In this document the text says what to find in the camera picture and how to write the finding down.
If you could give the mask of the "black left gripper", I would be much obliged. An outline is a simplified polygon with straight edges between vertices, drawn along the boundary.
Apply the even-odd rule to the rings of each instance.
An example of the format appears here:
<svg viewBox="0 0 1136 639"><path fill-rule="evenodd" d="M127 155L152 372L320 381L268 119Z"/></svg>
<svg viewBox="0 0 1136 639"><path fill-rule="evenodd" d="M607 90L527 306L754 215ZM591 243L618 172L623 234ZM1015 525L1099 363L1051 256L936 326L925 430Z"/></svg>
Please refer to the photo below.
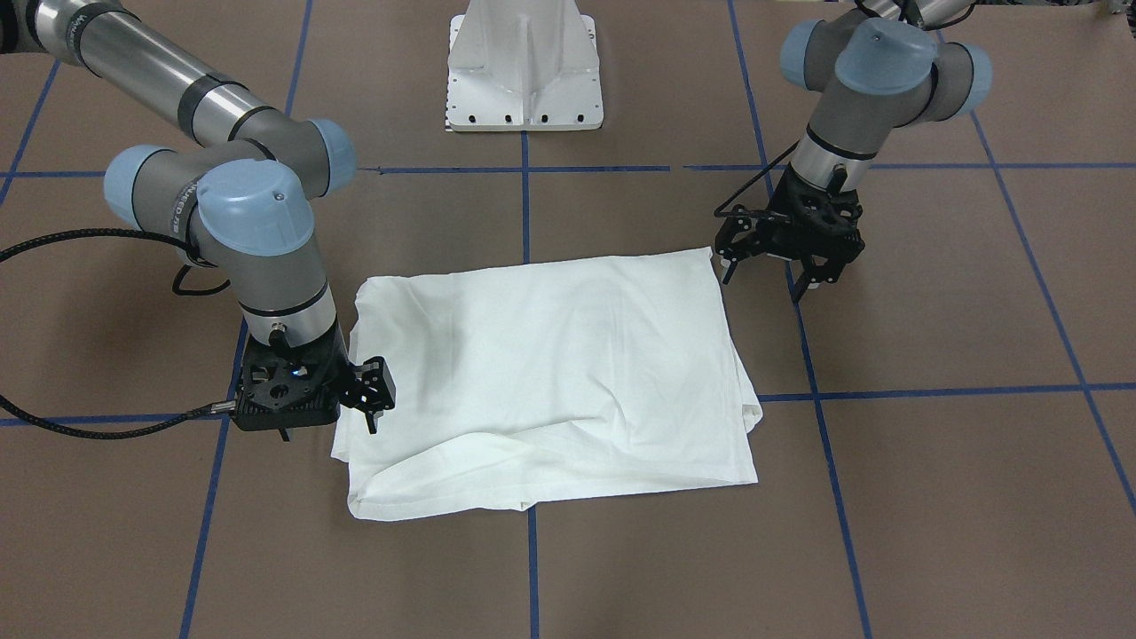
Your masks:
<svg viewBox="0 0 1136 639"><path fill-rule="evenodd" d="M836 283L844 265L864 250L857 229L863 213L857 189L832 193L796 171L784 171L763 213L733 208L722 214L715 235L722 287L740 263L767 252L801 262L802 272L791 288L791 302L799 304L812 288Z"/></svg>

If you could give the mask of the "left silver-grey robot arm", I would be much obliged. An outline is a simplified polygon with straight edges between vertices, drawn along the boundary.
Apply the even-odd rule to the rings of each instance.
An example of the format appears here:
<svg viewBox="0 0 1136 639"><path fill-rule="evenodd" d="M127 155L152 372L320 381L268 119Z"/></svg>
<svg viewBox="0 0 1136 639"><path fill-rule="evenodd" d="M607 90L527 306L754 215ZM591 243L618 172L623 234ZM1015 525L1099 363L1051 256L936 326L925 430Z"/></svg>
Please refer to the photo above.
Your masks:
<svg viewBox="0 0 1136 639"><path fill-rule="evenodd" d="M893 130L952 121L989 96L989 56L935 39L971 13L974 1L857 1L835 20L792 28L780 73L820 98L800 140L778 156L785 169L768 204L749 208L734 193L715 208L722 283L759 255L799 264L793 302L840 280L864 250L857 186Z"/></svg>

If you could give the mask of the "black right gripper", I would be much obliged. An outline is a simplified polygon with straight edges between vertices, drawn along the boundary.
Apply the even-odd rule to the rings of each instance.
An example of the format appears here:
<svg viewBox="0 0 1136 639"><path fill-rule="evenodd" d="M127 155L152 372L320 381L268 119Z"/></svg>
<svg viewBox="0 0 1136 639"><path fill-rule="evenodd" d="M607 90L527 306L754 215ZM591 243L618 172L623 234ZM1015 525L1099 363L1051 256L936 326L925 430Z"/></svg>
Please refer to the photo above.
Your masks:
<svg viewBox="0 0 1136 639"><path fill-rule="evenodd" d="M361 412L367 432L395 407L395 383L384 357L350 364L341 333L276 352L249 339L241 357L232 420L245 432L289 431L337 421L342 406Z"/></svg>

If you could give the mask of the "right silver-grey robot arm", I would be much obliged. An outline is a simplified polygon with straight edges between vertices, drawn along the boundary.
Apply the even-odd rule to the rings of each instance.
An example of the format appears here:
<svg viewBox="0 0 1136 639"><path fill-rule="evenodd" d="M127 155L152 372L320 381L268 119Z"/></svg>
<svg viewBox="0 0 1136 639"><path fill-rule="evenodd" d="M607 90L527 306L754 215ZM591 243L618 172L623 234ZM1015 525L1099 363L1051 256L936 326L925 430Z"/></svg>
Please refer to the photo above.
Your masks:
<svg viewBox="0 0 1136 639"><path fill-rule="evenodd" d="M248 329L235 396L150 426L87 431L3 409L45 431L123 440L191 420L229 417L243 431L334 423L361 412L370 433L395 405L382 357L349 360L315 232L312 200L346 186L356 149L336 122L292 121L147 26L118 1L5 1L3 53L49 53L172 122L198 146L179 153L134 146L103 174L122 229L78 229L5 249L11 259L64 241L122 236L170 244L186 269L220 269Z"/></svg>

